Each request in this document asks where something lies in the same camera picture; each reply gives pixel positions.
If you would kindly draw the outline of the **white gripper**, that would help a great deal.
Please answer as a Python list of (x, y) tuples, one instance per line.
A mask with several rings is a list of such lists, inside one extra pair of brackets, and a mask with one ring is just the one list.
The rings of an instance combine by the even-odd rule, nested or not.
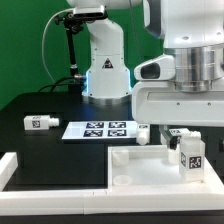
[(196, 93), (176, 91), (168, 81), (139, 81), (132, 92), (132, 116), (139, 124), (161, 125), (166, 145), (176, 149), (178, 137), (163, 125), (224, 127), (224, 79)]

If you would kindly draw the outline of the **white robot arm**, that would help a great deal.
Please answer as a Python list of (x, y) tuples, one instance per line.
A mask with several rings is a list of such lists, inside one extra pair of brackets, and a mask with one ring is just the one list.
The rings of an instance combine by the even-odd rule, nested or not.
[(163, 53), (134, 69), (132, 117), (152, 125), (224, 127), (224, 0), (67, 0), (75, 16), (143, 6)]

